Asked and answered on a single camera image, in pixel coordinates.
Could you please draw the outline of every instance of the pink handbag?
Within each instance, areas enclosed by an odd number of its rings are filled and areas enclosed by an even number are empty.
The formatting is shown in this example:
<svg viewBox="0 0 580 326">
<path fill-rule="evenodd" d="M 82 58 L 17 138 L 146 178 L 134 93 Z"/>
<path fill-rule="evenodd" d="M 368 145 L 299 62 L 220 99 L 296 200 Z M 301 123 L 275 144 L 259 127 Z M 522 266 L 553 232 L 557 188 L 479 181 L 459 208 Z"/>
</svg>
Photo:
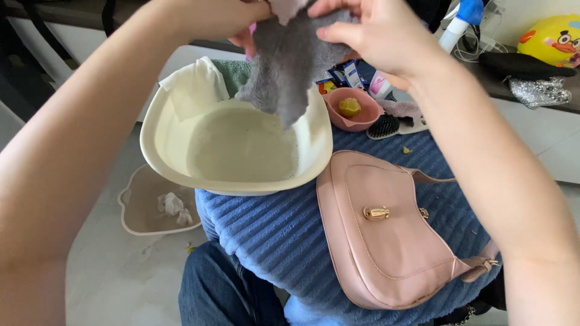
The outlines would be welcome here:
<svg viewBox="0 0 580 326">
<path fill-rule="evenodd" d="M 318 206 L 340 286 L 367 309 L 408 309 L 461 276 L 473 282 L 498 262 L 490 241 L 479 256 L 457 258 L 417 207 L 415 182 L 438 183 L 354 151 L 338 151 L 317 179 Z"/>
</svg>

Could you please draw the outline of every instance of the jeans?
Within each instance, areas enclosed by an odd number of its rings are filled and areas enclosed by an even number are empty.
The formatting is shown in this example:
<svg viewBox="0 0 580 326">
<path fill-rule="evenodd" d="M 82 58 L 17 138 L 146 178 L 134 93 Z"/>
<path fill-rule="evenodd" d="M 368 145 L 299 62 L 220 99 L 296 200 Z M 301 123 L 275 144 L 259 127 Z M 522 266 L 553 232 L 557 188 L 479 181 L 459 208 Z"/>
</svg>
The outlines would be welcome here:
<svg viewBox="0 0 580 326">
<path fill-rule="evenodd" d="M 274 286 L 226 254 L 217 241 L 191 252 L 179 292 L 183 326 L 284 326 Z"/>
</svg>

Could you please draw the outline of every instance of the pink bowl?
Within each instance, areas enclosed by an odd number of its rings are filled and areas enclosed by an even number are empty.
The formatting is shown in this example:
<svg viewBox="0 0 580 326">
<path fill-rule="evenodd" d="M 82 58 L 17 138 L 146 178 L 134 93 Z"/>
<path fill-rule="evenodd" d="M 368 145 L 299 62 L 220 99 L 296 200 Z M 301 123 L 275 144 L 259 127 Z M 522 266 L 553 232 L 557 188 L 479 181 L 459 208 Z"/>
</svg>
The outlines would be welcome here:
<svg viewBox="0 0 580 326">
<path fill-rule="evenodd" d="M 340 115 L 340 102 L 350 97 L 355 98 L 361 106 L 361 112 L 354 118 Z M 337 88 L 322 96 L 327 104 L 330 121 L 344 131 L 367 130 L 385 112 L 383 108 L 360 88 Z"/>
</svg>

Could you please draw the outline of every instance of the gold clasp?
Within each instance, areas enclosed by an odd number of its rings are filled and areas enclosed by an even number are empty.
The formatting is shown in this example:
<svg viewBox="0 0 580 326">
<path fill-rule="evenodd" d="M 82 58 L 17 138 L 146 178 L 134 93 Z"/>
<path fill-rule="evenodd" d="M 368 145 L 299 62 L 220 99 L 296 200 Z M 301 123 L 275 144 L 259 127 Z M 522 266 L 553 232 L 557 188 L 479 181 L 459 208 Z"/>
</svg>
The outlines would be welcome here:
<svg viewBox="0 0 580 326">
<path fill-rule="evenodd" d="M 419 212 L 421 213 L 421 216 L 423 216 L 424 219 L 429 218 L 429 212 L 427 211 L 427 209 L 419 208 Z"/>
<path fill-rule="evenodd" d="M 389 210 L 384 206 L 383 206 L 383 208 L 365 207 L 362 210 L 362 214 L 364 215 L 364 217 L 367 220 L 373 220 L 373 221 L 389 218 Z"/>
</svg>

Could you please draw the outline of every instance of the green towel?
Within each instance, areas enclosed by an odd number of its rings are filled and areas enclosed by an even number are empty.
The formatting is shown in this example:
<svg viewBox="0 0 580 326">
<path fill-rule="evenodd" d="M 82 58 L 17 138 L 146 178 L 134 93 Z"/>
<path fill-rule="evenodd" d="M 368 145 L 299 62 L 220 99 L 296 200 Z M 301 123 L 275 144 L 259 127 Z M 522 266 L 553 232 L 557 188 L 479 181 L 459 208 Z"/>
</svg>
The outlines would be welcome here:
<svg viewBox="0 0 580 326">
<path fill-rule="evenodd" d="M 250 77 L 250 62 L 231 60 L 212 60 L 212 62 L 223 75 L 228 95 L 230 98 L 234 97 Z"/>
</svg>

